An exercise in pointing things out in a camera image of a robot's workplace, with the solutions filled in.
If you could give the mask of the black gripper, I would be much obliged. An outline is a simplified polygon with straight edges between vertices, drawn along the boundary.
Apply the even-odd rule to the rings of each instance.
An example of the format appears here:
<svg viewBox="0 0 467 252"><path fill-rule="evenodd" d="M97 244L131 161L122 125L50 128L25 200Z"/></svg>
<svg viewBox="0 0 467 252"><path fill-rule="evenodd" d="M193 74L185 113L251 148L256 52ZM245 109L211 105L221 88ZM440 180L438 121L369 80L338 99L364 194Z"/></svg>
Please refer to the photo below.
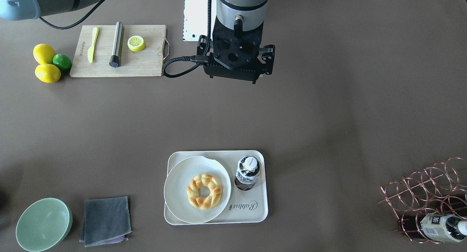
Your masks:
<svg viewBox="0 0 467 252"><path fill-rule="evenodd" d="M262 33L263 24L240 32L216 19L210 44L207 36L200 36L196 62L203 65L211 78L225 77L255 84L261 75L272 74L275 60L275 45L260 47Z"/></svg>

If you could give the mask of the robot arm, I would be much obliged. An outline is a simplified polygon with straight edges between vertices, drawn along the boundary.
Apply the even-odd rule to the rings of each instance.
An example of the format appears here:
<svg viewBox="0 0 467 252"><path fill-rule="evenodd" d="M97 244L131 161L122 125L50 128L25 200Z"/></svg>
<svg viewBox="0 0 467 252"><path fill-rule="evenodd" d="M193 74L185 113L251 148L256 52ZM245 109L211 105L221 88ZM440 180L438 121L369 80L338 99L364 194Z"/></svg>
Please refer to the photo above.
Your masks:
<svg viewBox="0 0 467 252"><path fill-rule="evenodd" d="M68 11L93 8L77 26L106 0L1 0L1 18L11 21L44 20L45 16ZM201 35L195 56L181 56L168 60L162 74L168 78L183 76L203 66L205 74L250 81L273 71L275 46L260 47L264 18L269 0L216 0L216 18L212 22L212 0L208 0L207 35Z"/></svg>

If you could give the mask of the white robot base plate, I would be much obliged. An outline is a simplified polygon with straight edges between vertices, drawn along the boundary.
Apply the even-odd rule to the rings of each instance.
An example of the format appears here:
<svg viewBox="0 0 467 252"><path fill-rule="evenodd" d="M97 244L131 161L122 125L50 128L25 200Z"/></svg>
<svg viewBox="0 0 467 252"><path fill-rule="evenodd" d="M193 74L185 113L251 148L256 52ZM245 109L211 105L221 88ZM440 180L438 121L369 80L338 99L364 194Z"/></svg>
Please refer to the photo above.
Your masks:
<svg viewBox="0 0 467 252"><path fill-rule="evenodd" d="M198 41L207 36L208 0L185 0L183 41Z"/></svg>

